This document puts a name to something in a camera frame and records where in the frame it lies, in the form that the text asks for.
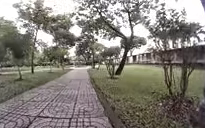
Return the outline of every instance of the tree branch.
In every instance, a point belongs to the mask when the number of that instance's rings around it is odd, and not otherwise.
[[[112,26],[109,22],[107,22],[107,21],[104,19],[104,16],[102,15],[102,12],[99,11],[98,8],[97,8],[97,12],[99,13],[99,15],[100,15],[101,19],[103,20],[103,22],[104,22],[111,30],[113,30],[114,32],[116,32],[116,34],[117,34],[119,37],[121,37],[121,38],[123,38],[123,39],[126,39],[126,36],[125,36],[122,32],[120,32],[117,28],[115,28],[114,26]]]
[[[125,9],[125,11],[127,12],[128,14],[128,22],[129,22],[129,27],[130,27],[130,30],[131,30],[131,38],[134,36],[134,30],[133,30],[133,24],[132,24],[132,19],[131,19],[131,12],[129,11],[129,9],[125,6],[124,2],[122,3],[123,4],[123,7]]]

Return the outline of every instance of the green lawn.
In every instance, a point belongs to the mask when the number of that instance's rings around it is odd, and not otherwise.
[[[89,73],[127,127],[182,127],[169,118],[157,115],[159,97],[167,93],[162,68],[126,66],[123,74],[116,80],[108,78],[105,68],[99,71],[89,70]],[[202,98],[204,84],[205,70],[194,71],[187,95]]]
[[[17,74],[0,76],[0,103],[6,101],[20,93],[45,84],[70,70],[54,70],[52,73],[48,71],[35,72],[35,74],[23,74],[24,80],[17,81]]]

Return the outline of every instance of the building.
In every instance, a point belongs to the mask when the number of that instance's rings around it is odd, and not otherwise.
[[[188,47],[184,48],[187,50],[188,54],[189,53],[195,53],[194,55],[196,56],[196,65],[198,66],[205,66],[205,45],[198,45],[194,47]],[[182,57],[181,53],[182,48],[177,48],[177,49],[171,49],[168,50],[167,54],[171,54],[173,56],[172,58],[172,63],[173,64],[181,64],[182,63]],[[127,64],[160,64],[161,61],[159,59],[159,56],[153,52],[146,52],[142,54],[137,54],[137,55],[130,55],[127,57]]]

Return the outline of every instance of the brick paver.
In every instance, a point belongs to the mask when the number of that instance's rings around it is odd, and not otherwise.
[[[0,104],[0,128],[111,128],[86,69]]]

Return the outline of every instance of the paving tile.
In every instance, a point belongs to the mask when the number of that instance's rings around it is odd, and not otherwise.
[[[53,119],[37,118],[29,128],[112,128],[108,119],[100,118],[74,118]]]
[[[0,118],[0,128],[26,128],[34,120],[34,117],[7,114]]]
[[[0,104],[0,128],[111,128],[86,69]]]

